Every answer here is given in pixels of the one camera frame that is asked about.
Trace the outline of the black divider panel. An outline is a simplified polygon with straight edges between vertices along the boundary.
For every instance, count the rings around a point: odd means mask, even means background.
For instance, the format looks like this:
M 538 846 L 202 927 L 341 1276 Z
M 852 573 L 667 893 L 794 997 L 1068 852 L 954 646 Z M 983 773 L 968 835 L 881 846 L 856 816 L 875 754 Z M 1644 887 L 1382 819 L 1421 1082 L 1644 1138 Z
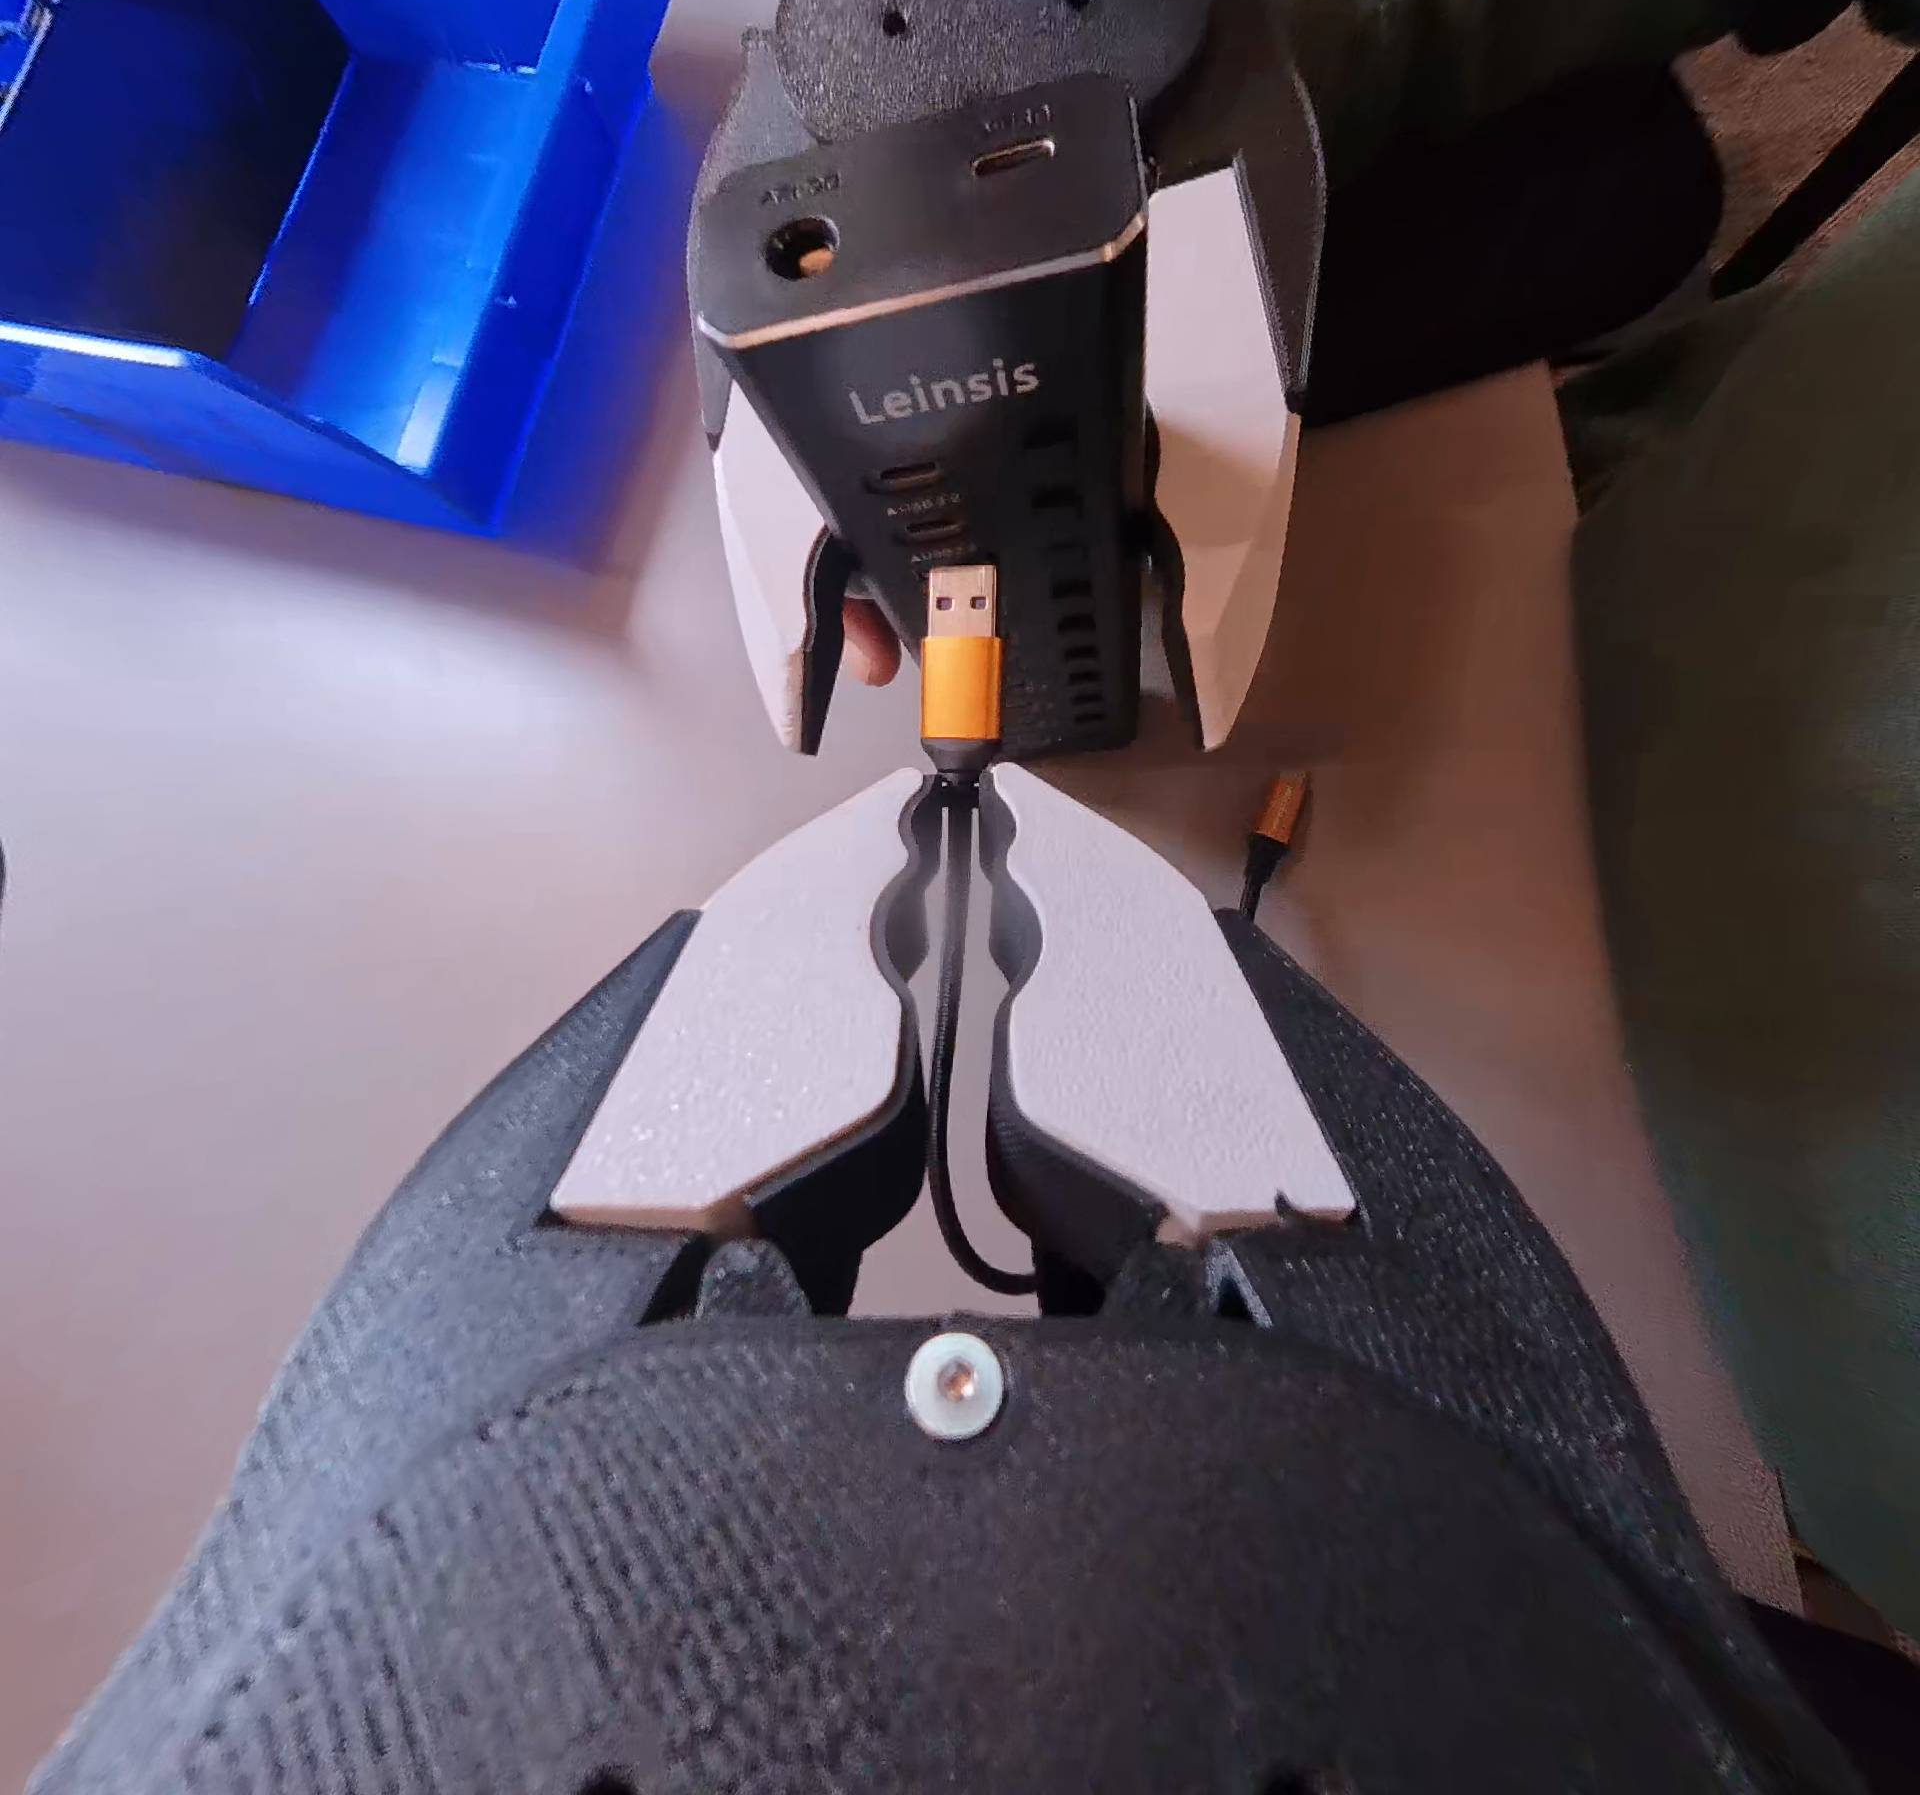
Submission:
M 310 391 L 310 370 L 347 293 L 353 214 L 337 152 L 355 69 L 357 58 L 349 52 L 224 353 L 224 364 L 241 378 L 287 401 Z

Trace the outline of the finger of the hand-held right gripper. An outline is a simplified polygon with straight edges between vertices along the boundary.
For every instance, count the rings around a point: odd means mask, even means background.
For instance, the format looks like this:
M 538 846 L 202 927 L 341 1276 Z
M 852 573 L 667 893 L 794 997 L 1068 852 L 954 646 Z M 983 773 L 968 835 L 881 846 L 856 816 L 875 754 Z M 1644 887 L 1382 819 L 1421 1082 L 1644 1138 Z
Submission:
M 777 438 L 731 386 L 713 447 L 719 532 L 746 657 L 783 750 L 821 750 L 848 650 L 852 559 Z
M 1151 422 L 1157 440 L 1147 559 L 1162 586 L 1159 638 L 1174 696 L 1201 750 L 1236 727 L 1272 615 L 1299 478 L 1301 422 L 1243 455 Z

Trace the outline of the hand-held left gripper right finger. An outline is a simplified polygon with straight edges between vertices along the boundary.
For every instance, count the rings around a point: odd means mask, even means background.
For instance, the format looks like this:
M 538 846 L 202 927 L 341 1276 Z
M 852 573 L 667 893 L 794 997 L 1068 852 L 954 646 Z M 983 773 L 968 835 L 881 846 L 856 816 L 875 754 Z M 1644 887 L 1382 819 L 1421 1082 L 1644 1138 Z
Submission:
M 991 1172 L 1043 1249 L 1201 1249 L 1357 1211 L 1205 895 L 1016 765 L 981 787 L 993 885 Z

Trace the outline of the blue plastic bin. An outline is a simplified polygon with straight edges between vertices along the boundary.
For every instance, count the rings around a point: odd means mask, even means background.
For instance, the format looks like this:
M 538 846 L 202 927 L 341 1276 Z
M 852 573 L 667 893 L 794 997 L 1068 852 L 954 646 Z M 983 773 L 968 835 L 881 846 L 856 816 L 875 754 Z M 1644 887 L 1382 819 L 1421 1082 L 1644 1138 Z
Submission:
M 497 534 L 669 0 L 2 0 L 2 434 Z M 224 364 L 357 58 L 347 293 Z

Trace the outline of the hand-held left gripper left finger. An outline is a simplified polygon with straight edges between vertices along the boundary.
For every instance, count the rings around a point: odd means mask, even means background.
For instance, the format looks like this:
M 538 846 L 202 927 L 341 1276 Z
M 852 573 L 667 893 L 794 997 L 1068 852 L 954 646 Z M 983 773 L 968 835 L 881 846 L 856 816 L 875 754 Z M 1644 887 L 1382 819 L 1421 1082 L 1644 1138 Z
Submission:
M 694 912 L 563 1170 L 574 1226 L 885 1236 L 925 1184 L 912 979 L 939 862 L 931 777 L 896 771 Z

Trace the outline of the black usb cable orange plugs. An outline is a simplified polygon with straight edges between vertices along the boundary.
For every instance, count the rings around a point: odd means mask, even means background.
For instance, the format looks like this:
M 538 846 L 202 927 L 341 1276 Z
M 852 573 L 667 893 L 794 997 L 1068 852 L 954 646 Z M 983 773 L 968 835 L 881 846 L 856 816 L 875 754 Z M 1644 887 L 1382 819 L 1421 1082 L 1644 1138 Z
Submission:
M 1008 765 L 997 760 L 1004 715 L 1004 642 L 997 627 L 995 567 L 987 563 L 937 567 L 927 586 L 925 621 L 921 733 L 925 752 L 937 775 L 933 798 L 939 802 L 943 835 L 943 935 L 925 1089 L 927 1193 L 948 1253 L 972 1282 L 997 1296 L 1035 1296 L 1043 1313 L 1064 1313 L 1070 1317 L 1095 1313 L 1112 1292 L 1122 1267 L 1141 1251 L 1170 1249 L 1180 1255 L 1201 1253 L 1209 1242 L 1222 1236 L 1205 1242 L 1201 1249 L 1172 1249 L 1157 1240 L 1147 1240 L 1135 1249 L 1043 1249 L 1029 1232 L 1010 1220 L 995 1195 L 999 1211 L 1024 1234 L 1031 1251 L 1026 1269 L 1012 1271 L 997 1267 L 981 1255 L 972 1236 L 966 1232 L 952 1188 L 950 1091 L 958 1039 L 958 1010 L 964 991 L 975 868 L 983 866 L 989 879 L 981 839 L 981 787 L 997 767 Z M 993 1062 L 987 1103 L 987 1168 L 989 1184 L 995 1193 L 991 1172 L 991 1080 Z

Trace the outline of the black usb hub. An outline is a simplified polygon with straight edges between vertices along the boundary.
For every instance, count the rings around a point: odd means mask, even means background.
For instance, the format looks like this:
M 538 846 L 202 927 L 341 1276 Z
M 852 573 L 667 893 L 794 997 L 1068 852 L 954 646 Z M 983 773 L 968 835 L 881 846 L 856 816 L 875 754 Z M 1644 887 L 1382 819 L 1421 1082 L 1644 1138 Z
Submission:
M 1012 760 L 1128 744 L 1147 530 L 1147 177 L 1078 75 L 744 168 L 694 208 L 711 451 L 744 386 L 908 657 L 989 563 Z

